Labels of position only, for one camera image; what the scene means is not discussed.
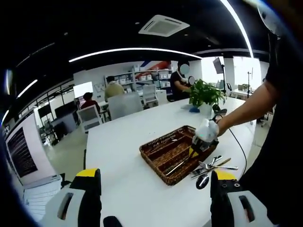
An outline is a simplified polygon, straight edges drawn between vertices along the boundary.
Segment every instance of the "red shirt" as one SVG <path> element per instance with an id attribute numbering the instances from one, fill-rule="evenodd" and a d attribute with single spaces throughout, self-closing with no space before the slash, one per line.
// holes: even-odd
<path id="1" fill-rule="evenodd" d="M 95 100 L 86 101 L 86 102 L 81 106 L 81 109 L 84 109 L 84 108 L 89 107 L 89 106 L 91 106 L 91 105 L 96 105 L 96 108 L 97 108 L 98 113 L 100 112 L 100 106 L 98 105 L 98 103 L 97 103 Z"/>

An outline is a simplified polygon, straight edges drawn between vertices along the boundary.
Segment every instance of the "potted plant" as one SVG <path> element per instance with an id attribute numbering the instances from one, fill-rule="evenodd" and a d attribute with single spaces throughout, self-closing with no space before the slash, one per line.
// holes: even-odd
<path id="1" fill-rule="evenodd" d="M 200 113 L 208 118 L 212 116 L 212 107 L 214 104 L 218 104 L 220 99 L 223 99 L 225 102 L 223 92 L 201 79 L 188 88 L 186 92 L 190 93 L 189 103 L 194 108 L 199 109 Z"/>

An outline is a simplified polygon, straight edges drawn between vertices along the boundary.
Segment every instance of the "person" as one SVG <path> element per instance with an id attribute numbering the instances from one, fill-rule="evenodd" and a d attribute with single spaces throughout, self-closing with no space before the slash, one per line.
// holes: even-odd
<path id="1" fill-rule="evenodd" d="M 108 98 L 113 96 L 118 96 L 124 94 L 124 88 L 115 82 L 114 76 L 109 76 L 106 78 L 108 86 L 105 89 L 105 101 L 107 102 Z"/>
<path id="2" fill-rule="evenodd" d="M 295 114 L 293 106 L 296 106 L 300 96 L 296 94 L 293 83 L 297 80 L 302 60 L 286 37 L 276 40 L 277 45 L 274 54 L 271 54 L 264 83 L 242 106 L 220 119 L 217 124 L 218 136 L 221 136 L 228 128 L 255 120 L 276 105 L 261 152 L 253 166 L 240 179 L 240 184 L 267 207 L 267 216 L 274 224 L 291 226 L 290 220 L 294 218 L 296 209 L 292 183 L 296 182 L 295 174 L 299 170 L 289 163 L 294 172 L 292 175 L 281 164 L 292 160 L 291 156 L 286 157 L 296 150 L 295 135 L 299 133 L 299 127 L 291 119 Z"/>
<path id="3" fill-rule="evenodd" d="M 93 93 L 91 92 L 87 92 L 84 94 L 83 98 L 85 100 L 85 103 L 81 106 L 81 109 L 84 109 L 92 105 L 96 105 L 97 111 L 99 113 L 101 108 L 95 100 L 92 100 L 92 97 L 93 97 Z"/>
<path id="4" fill-rule="evenodd" d="M 189 93 L 184 92 L 188 89 L 187 86 L 187 79 L 185 78 L 185 73 L 188 70 L 182 71 L 181 66 L 185 69 L 189 69 L 189 62 L 188 61 L 178 61 L 178 69 L 177 71 L 173 72 L 170 77 L 170 88 L 172 91 L 172 96 L 175 101 L 189 98 Z"/>

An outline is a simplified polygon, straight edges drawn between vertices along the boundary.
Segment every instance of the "white pot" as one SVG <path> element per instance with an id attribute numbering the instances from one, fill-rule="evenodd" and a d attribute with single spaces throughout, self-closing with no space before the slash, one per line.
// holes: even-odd
<path id="1" fill-rule="evenodd" d="M 200 110 L 201 115 L 207 119 L 212 119 L 214 117 L 214 111 L 212 105 L 203 103 L 198 108 Z"/>

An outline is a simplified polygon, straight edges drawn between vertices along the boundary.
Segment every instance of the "blue object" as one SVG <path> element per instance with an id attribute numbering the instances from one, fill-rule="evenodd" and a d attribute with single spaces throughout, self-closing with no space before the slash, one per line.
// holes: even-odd
<path id="1" fill-rule="evenodd" d="M 198 109 L 198 107 L 195 107 L 195 106 L 191 107 L 191 108 L 189 109 L 189 111 L 190 111 L 191 113 L 199 113 L 199 112 L 200 112 L 200 110 Z"/>

